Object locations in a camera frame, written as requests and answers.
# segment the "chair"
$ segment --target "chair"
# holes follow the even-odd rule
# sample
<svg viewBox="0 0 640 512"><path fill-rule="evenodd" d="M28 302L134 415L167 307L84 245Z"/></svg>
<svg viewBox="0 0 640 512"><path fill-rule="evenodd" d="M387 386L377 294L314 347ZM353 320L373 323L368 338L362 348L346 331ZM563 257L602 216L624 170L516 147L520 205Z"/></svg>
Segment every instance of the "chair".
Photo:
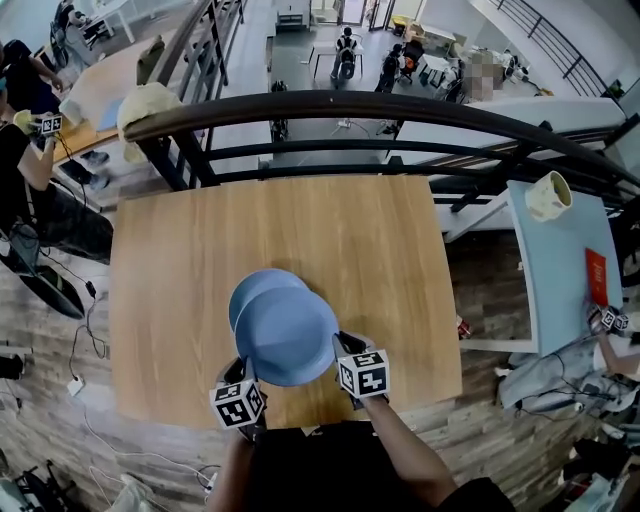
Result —
<svg viewBox="0 0 640 512"><path fill-rule="evenodd" d="M409 83L413 84L411 75L418 69L418 63L420 62L420 57L424 55L424 49L418 41L410 41L405 45L403 55L407 61L407 65L400 70L398 80L406 78L409 80Z"/></svg>
<svg viewBox="0 0 640 512"><path fill-rule="evenodd" d="M464 81L462 78L453 82L444 95L444 101L448 101L449 103L462 104L466 97L466 95L462 92L463 84ZM460 98L460 101L458 101L458 96L460 96L460 93L462 93L462 97Z"/></svg>

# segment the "door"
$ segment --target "door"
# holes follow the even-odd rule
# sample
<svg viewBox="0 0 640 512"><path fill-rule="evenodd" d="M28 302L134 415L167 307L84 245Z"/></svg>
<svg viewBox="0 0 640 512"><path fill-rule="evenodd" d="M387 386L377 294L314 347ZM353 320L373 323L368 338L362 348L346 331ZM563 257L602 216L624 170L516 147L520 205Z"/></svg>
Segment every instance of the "door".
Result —
<svg viewBox="0 0 640 512"><path fill-rule="evenodd" d="M385 28L389 22L388 18L393 10L395 0L375 0L371 17L369 18L369 30L381 30Z"/></svg>
<svg viewBox="0 0 640 512"><path fill-rule="evenodd" d="M345 25L362 25L365 4L365 0L344 0L342 23Z"/></svg>

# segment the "black metal railing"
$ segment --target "black metal railing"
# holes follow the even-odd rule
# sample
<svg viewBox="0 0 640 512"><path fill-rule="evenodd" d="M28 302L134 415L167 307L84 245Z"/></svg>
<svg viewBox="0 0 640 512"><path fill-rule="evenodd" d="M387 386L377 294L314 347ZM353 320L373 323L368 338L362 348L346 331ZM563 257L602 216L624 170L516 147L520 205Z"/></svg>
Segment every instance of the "black metal railing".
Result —
<svg viewBox="0 0 640 512"><path fill-rule="evenodd" d="M202 147L194 133L220 126L268 121L271 119L317 118L395 119L441 126L451 126L492 133L512 139L509 150L467 147L458 144L398 141L389 139L307 140L252 144L211 150ZM639 187L640 180L600 154L562 137L548 123L536 127L505 116L472 109L463 105L425 100L396 94L355 91L293 91L256 94L187 105L156 114L134 123L125 137L140 145L151 162L174 190L220 185L223 183L318 176L327 174L409 174L448 176L431 181L435 194L456 197L439 202L459 211L468 204L485 202L480 196L499 194L510 179L535 182L555 169L561 172L572 189L601 197L610 208L620 208L635 197L628 184ZM167 140L180 147L188 166L178 168L167 155ZM239 169L218 174L215 162L220 159L271 153L319 150L418 151L473 157L472 163L450 162L404 165L399 158L387 164L297 166L271 169ZM555 160L532 158L536 152L552 150L563 157ZM480 159L483 164L478 168Z"/></svg>
<svg viewBox="0 0 640 512"><path fill-rule="evenodd" d="M220 98L222 87L229 84L226 61L229 58L238 26L244 23L244 7L247 0L200 0L192 7L176 31L175 36L156 64L149 82L159 82L169 87L177 79L175 89L180 100L188 105ZM180 68L182 59L186 70ZM213 144L213 130L206 130L206 148ZM183 147L199 144L194 134L164 139L161 152L179 171L185 167ZM152 161L156 167L165 165ZM195 186L197 175L191 173L190 183ZM206 175L202 183L210 184ZM172 188L176 183L169 182Z"/></svg>
<svg viewBox="0 0 640 512"><path fill-rule="evenodd" d="M553 24L525 0L489 0L498 10L522 28L562 71L580 96L613 98L600 75L587 59Z"/></svg>

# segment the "table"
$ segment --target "table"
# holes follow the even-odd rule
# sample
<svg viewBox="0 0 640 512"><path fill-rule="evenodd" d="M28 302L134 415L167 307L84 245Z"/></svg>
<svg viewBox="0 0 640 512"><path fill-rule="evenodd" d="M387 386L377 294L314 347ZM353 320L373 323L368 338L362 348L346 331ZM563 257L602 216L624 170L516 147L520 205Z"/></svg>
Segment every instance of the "table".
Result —
<svg viewBox="0 0 640 512"><path fill-rule="evenodd" d="M461 392L453 291L427 179L292 178L119 204L110 287L118 411L215 426L208 392L236 355L229 297L265 267L295 272L342 329L387 350L395 409ZM269 428L361 417L335 376L331 367L305 386L264 384Z"/></svg>
<svg viewBox="0 0 640 512"><path fill-rule="evenodd" d="M334 58L336 56L336 45L335 43L327 42L327 43L313 43L313 48L311 49L311 54L309 55L309 64L311 64L311 59L313 58L313 54L317 55L316 59L316 69L313 72L313 79L316 79L316 75L318 74L318 64L320 63L320 57L322 55L332 55ZM356 46L354 53L356 54L356 60L360 57L360 76L364 76L364 69L362 64L362 55L364 54L364 48L360 43Z"/></svg>
<svg viewBox="0 0 640 512"><path fill-rule="evenodd" d="M162 34L162 38L168 44L174 34L175 30L172 30ZM111 104L117 99L126 97L135 89L138 58L150 46L153 39L129 46L85 69L73 85L67 97L80 106L82 116L85 118L76 127L71 126L66 119L63 121L61 134L73 155L97 150L118 139L118 131L115 128L105 131L97 131L97 129ZM56 176L76 192L82 193L78 185L58 169L60 164L68 161L66 151L61 144L58 144L55 149L53 161ZM87 203L92 208L100 210L100 206L90 197L87 198Z"/></svg>
<svg viewBox="0 0 640 512"><path fill-rule="evenodd" d="M463 348L537 352L546 356L587 335L589 285L585 249L607 260L609 304L622 307L622 284L607 213L602 200L572 192L573 205L558 219L538 222L525 203L530 183L507 182L507 190L482 212L445 236L450 243L503 208L515 228L527 285L531 340L465 340Z"/></svg>
<svg viewBox="0 0 640 512"><path fill-rule="evenodd" d="M442 83L442 79L444 78L445 70L451 66L449 61L442 57L434 57L433 55L427 55L426 53L422 54L422 56L420 57L420 61L424 62L424 67L422 68L422 71L420 71L419 76L424 75L427 68L429 68L427 79L429 79L429 77L431 76L432 71L435 72L434 78L437 76L438 72L440 72L440 80L438 80L437 84L432 82L436 88L440 87L440 84Z"/></svg>
<svg viewBox="0 0 640 512"><path fill-rule="evenodd" d="M91 16L91 22L88 25L86 25L84 28L88 29L94 26L95 24L100 23L101 21L104 21L105 25L107 25L107 29L109 30L109 34L113 36L113 29L111 28L111 25L106 23L106 19L109 18L110 16L113 16L114 14L117 14L118 17L120 18L120 23L122 23L122 28L124 28L124 31L127 34L127 37L129 38L129 42L131 44L135 43L136 39L133 36L133 32L131 32L131 27L129 26L129 23L127 23L127 19L123 14L123 8L128 2L131 2L133 11L137 16L138 7L136 6L135 0L111 0L111 2L109 2L108 4L105 4L99 9L96 9L96 11L93 13L93 16Z"/></svg>

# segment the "mug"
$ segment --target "mug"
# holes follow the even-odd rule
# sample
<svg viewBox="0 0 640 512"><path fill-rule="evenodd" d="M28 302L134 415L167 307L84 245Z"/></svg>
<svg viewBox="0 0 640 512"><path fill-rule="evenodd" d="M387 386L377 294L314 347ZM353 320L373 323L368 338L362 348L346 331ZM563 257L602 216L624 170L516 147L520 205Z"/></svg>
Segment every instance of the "mug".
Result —
<svg viewBox="0 0 640 512"><path fill-rule="evenodd" d="M573 204L569 184L556 171L534 183L524 197L529 212L539 222L557 219Z"/></svg>

